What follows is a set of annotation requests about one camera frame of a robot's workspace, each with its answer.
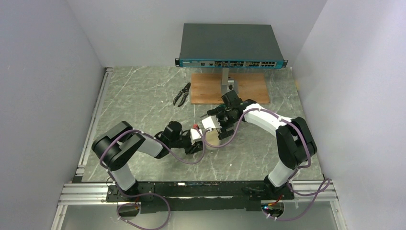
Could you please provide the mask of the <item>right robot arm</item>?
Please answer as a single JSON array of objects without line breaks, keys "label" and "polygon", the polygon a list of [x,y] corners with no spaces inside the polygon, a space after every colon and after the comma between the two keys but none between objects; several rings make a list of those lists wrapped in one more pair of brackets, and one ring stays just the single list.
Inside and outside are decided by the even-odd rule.
[{"label": "right robot arm", "polygon": [[262,107],[252,99],[242,100],[234,90],[222,95],[223,104],[208,110],[206,129],[218,129],[219,139],[233,138],[241,122],[256,125],[277,141],[279,160],[264,178],[264,191],[276,194],[301,168],[312,164],[317,146],[307,122],[302,117],[288,118]]}]

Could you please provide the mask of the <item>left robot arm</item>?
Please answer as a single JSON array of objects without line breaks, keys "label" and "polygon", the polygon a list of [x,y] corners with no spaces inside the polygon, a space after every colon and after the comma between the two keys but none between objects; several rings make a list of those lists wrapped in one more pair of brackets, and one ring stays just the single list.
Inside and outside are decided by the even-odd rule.
[{"label": "left robot arm", "polygon": [[183,149],[191,155],[203,150],[202,141],[193,141],[190,130],[183,130],[181,123],[170,121],[164,130],[153,136],[142,133],[126,121],[121,121],[92,143],[92,151],[100,165],[107,170],[126,196],[139,194],[138,180],[132,174],[128,161],[136,152],[161,159],[171,149]]}]

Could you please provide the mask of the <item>beige umbrella case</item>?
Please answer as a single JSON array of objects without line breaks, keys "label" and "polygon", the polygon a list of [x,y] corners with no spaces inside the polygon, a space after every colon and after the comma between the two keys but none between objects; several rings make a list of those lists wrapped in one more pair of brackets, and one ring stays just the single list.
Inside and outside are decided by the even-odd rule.
[{"label": "beige umbrella case", "polygon": [[206,129],[203,132],[204,136],[205,136],[205,147],[207,149],[215,149],[218,146],[220,146],[221,141],[218,137],[219,133],[218,133],[218,129],[215,128],[209,128]]}]

